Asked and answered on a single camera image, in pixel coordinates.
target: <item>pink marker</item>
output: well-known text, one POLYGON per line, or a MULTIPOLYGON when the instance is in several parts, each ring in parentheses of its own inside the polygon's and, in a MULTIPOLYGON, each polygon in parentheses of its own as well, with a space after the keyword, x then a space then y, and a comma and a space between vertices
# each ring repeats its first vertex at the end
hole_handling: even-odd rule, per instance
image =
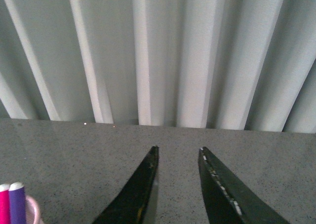
POLYGON ((0 224, 10 224, 9 188, 7 183, 0 185, 0 224))

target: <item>marker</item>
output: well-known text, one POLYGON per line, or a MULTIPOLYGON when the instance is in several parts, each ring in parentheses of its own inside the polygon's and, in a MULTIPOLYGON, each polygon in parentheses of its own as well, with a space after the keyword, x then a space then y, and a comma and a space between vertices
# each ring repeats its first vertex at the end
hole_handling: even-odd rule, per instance
POLYGON ((13 183, 9 189, 11 224, 26 224, 24 185, 13 183))
POLYGON ((9 188, 7 183, 0 185, 0 224, 10 224, 9 188))

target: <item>pink cup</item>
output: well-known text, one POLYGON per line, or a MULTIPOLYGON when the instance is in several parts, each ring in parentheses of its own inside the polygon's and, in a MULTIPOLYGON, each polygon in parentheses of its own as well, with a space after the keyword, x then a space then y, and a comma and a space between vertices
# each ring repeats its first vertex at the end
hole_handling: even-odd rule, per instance
POLYGON ((40 218, 40 207, 37 201, 26 195, 25 197, 25 208, 26 208, 26 223, 27 224, 44 224, 40 218))

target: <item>white corrugated panel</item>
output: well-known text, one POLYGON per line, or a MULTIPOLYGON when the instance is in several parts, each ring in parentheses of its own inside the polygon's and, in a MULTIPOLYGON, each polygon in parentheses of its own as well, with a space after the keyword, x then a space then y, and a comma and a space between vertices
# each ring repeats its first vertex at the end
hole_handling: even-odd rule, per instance
POLYGON ((315 133, 315 9, 0 0, 0 117, 315 133))

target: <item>speckled granite surface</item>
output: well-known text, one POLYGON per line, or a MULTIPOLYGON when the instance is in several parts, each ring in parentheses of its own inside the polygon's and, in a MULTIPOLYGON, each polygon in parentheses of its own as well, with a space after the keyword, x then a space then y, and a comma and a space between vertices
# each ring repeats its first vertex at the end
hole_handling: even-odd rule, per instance
POLYGON ((0 183, 25 183, 46 224, 88 224, 153 145, 160 147, 157 224, 208 223, 201 146, 291 223, 316 223, 315 134, 0 119, 0 183))

